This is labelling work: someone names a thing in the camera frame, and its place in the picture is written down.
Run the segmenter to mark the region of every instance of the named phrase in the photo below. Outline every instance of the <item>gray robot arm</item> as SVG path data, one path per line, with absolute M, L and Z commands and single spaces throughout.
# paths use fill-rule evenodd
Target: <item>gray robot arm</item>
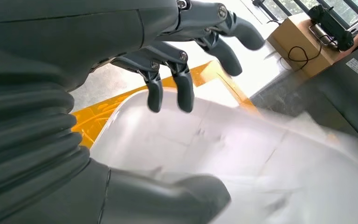
M 159 112 L 163 87 L 159 65 L 166 65 L 178 88 L 178 106 L 185 112 L 193 109 L 193 82 L 187 67 L 187 53 L 161 41 L 195 41 L 208 54 L 215 56 L 227 74 L 237 76 L 242 67 L 233 50 L 220 38 L 236 37 L 246 48 L 257 50 L 264 39 L 248 21 L 229 12 L 221 3 L 178 0 L 179 22 L 175 29 L 161 33 L 149 46 L 115 58 L 113 65 L 143 76 L 149 89 L 148 106 Z
M 241 72 L 219 35 L 262 46 L 222 4 L 175 0 L 0 0 L 0 224 L 206 224 L 229 203 L 215 177 L 166 184 L 90 158 L 71 128 L 69 91 L 106 63 L 140 73 L 158 111 L 159 64 L 190 112 L 187 54 L 161 41 L 196 41 L 230 75 Z

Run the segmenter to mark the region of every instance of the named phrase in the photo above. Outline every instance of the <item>black cable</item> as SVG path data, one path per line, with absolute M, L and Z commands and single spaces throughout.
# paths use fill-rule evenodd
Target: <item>black cable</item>
M 317 55 L 314 56 L 314 57 L 312 57 L 312 58 L 309 58 L 307 52 L 304 50 L 304 48 L 302 48 L 302 47 L 300 47 L 300 46 L 294 46 L 294 47 L 292 47 L 292 48 L 289 50 L 289 52 L 288 52 L 288 58 L 286 58 L 287 60 L 292 61 L 292 62 L 305 62 L 305 64 L 302 65 L 301 68 L 298 69 L 298 70 L 296 70 L 295 72 L 297 72 L 297 71 L 303 69 L 303 68 L 308 64 L 308 62 L 310 62 L 311 60 L 314 60 L 314 59 L 316 59 L 317 57 L 319 57 L 319 55 L 320 55 L 321 52 L 322 52 L 322 48 L 323 48 L 323 44 L 322 44 L 322 41 L 321 41 L 320 39 L 323 38 L 323 37 L 325 37 L 325 36 L 329 37 L 328 35 L 323 35 L 323 36 L 319 37 L 318 41 L 319 41 L 319 44 L 320 44 L 320 48 L 319 48 L 319 51 L 318 51 Z M 299 49 L 301 49 L 301 50 L 303 51 L 304 56 L 305 56 L 305 58 L 306 58 L 305 60 L 296 60 L 296 59 L 293 59 L 293 58 L 290 57 L 291 52 L 292 52 L 294 49 L 296 49 L 296 48 L 299 48 Z
M 270 21 L 268 21 L 267 23 L 270 23 L 270 22 L 276 22 L 276 23 L 278 23 L 279 26 L 282 25 L 282 23 L 280 23 L 280 22 L 278 22 L 278 21 L 276 21 L 276 20 L 270 20 Z

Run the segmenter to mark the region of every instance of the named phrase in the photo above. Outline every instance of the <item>black device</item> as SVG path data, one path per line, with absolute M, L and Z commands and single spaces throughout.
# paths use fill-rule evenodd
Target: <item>black device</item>
M 79 146 L 68 93 L 112 63 L 141 74 L 159 111 L 159 65 L 193 103 L 187 54 L 196 41 L 228 74 L 241 66 L 220 35 L 264 40 L 220 3 L 190 0 L 0 0 L 0 224 L 206 224 L 230 202 L 216 177 L 163 183 L 107 167 Z
M 332 8 L 326 9 L 322 5 L 317 5 L 312 7 L 307 14 L 313 23 L 320 24 L 320 27 L 331 36 L 333 40 L 337 41 L 339 50 L 346 51 L 355 43 L 352 33 L 345 30 L 337 20 L 331 16 L 330 10 L 332 10 Z

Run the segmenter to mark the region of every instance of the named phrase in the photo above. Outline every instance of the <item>window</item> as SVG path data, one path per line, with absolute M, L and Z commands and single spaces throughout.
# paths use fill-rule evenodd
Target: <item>window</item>
M 333 7 L 331 15 L 345 29 L 358 21 L 358 0 L 253 0 L 253 4 L 261 7 L 274 20 L 308 12 L 313 6 L 321 4 L 325 8 Z

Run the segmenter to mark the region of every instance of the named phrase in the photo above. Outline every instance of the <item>metal screw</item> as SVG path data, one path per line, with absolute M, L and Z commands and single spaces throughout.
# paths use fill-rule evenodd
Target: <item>metal screw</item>
M 219 16 L 222 18 L 227 16 L 227 8 L 224 5 L 219 6 Z
M 182 52 L 180 53 L 179 57 L 180 57 L 180 59 L 181 59 L 182 61 L 186 61 L 186 60 L 187 60 L 187 54 L 186 54 L 186 52 L 182 51 Z
M 187 8 L 187 1 L 185 1 L 185 0 L 176 0 L 176 2 L 178 4 L 178 8 L 180 8 L 180 9 Z
M 151 63 L 150 63 L 150 66 L 151 66 L 151 68 L 154 69 L 154 70 L 157 70 L 157 69 L 160 68 L 160 65 L 159 65 L 158 63 L 156 63 L 156 62 L 151 62 Z

